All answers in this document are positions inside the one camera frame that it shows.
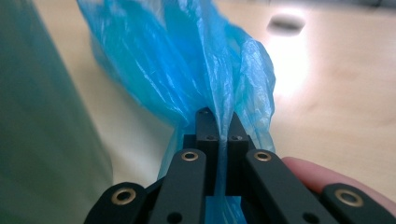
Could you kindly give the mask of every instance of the screw hole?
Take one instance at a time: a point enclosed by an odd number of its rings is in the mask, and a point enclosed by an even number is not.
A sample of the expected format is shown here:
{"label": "screw hole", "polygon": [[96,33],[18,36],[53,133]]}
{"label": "screw hole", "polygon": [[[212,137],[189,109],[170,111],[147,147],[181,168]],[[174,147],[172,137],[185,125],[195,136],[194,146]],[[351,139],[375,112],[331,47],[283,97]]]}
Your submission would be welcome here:
{"label": "screw hole", "polygon": [[177,224],[181,222],[181,219],[183,219],[183,217],[180,213],[171,213],[168,215],[168,218],[166,220],[168,221],[168,223]]}
{"label": "screw hole", "polygon": [[256,154],[254,154],[254,157],[259,161],[270,161],[271,160],[271,155],[266,152],[257,152]]}
{"label": "screw hole", "polygon": [[125,205],[133,201],[135,197],[136,192],[133,189],[118,189],[116,192],[113,193],[113,196],[111,197],[111,202],[116,205]]}
{"label": "screw hole", "polygon": [[317,216],[315,216],[314,214],[312,214],[312,213],[304,213],[303,214],[303,219],[307,223],[312,223],[312,224],[319,223],[319,218]]}
{"label": "screw hole", "polygon": [[347,204],[349,206],[361,207],[364,204],[363,198],[351,190],[338,189],[335,191],[334,194],[338,200],[340,200],[342,203]]}
{"label": "screw hole", "polygon": [[181,155],[181,159],[183,159],[184,161],[195,161],[198,159],[198,154],[191,151],[185,152]]}
{"label": "screw hole", "polygon": [[119,195],[117,195],[117,199],[120,201],[128,200],[130,197],[131,193],[127,191],[121,192]]}

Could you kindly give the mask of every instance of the plastic bag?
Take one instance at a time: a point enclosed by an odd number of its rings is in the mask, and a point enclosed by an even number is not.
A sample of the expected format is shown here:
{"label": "plastic bag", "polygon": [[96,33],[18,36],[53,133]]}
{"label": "plastic bag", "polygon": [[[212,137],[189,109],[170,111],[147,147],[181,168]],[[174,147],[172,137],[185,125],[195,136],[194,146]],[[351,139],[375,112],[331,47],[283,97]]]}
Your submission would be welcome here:
{"label": "plastic bag", "polygon": [[235,111],[257,147],[274,150],[268,133],[275,76],[261,43],[231,25],[209,0],[78,0],[96,59],[143,107],[172,124],[160,176],[194,131],[194,114],[214,112],[220,147],[214,200],[206,222],[243,222],[237,198],[224,197],[226,139]]}

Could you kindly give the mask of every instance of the beige table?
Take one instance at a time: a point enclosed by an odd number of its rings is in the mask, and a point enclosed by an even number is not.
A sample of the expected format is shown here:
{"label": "beige table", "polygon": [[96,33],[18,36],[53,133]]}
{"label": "beige table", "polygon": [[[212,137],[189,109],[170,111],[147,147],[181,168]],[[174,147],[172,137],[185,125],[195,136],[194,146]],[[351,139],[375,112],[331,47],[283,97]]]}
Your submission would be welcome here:
{"label": "beige table", "polygon": [[[115,182],[155,180],[172,129],[141,109],[95,64],[74,1],[35,0],[113,160]],[[276,69],[271,133],[280,157],[352,176],[396,201],[396,14],[218,2],[269,51]],[[278,13],[299,35],[268,32]]]}

